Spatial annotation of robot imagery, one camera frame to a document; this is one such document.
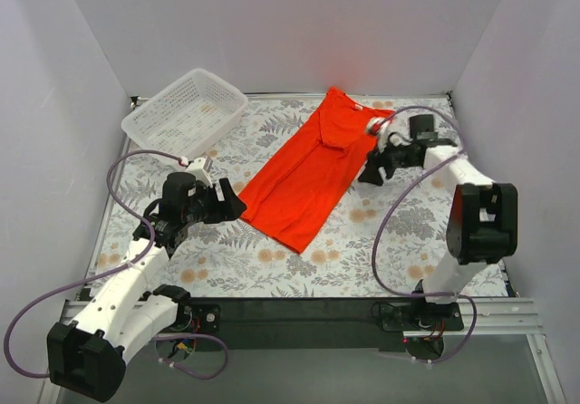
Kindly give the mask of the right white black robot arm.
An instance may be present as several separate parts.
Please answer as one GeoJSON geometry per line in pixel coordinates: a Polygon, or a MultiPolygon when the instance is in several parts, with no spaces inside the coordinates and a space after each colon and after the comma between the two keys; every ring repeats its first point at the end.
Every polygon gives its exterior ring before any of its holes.
{"type": "Polygon", "coordinates": [[[411,116],[408,136],[382,118],[371,119],[366,132],[376,144],[359,176],[362,183],[380,186],[398,168],[423,168],[426,177],[439,174],[453,195],[447,250],[434,271],[412,293],[398,293],[395,303],[377,303],[372,315],[388,332],[445,326],[460,330],[457,300],[464,288],[478,273],[517,250],[517,189],[479,172],[456,142],[439,135],[430,114],[411,116]]]}

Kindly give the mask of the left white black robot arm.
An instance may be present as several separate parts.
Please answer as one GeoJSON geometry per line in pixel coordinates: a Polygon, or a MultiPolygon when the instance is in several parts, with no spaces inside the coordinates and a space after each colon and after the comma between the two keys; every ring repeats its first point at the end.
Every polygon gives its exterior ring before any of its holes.
{"type": "Polygon", "coordinates": [[[108,277],[68,323],[49,331],[50,381],[99,402],[112,398],[131,359],[182,319],[179,306],[189,292],[177,286],[156,289],[144,306],[135,306],[152,278],[191,226],[235,221],[246,209],[227,178],[213,184],[202,169],[167,175],[160,198],[145,208],[132,234],[123,270],[108,277]]]}

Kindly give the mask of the orange t-shirt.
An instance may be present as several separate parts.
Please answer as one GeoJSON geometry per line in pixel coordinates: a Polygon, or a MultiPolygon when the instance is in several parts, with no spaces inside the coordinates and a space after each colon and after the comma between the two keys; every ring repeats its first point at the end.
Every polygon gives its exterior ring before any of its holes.
{"type": "Polygon", "coordinates": [[[366,133],[373,118],[391,110],[369,108],[333,87],[304,125],[239,194],[241,219],[266,236],[302,253],[374,147],[366,133]]]}

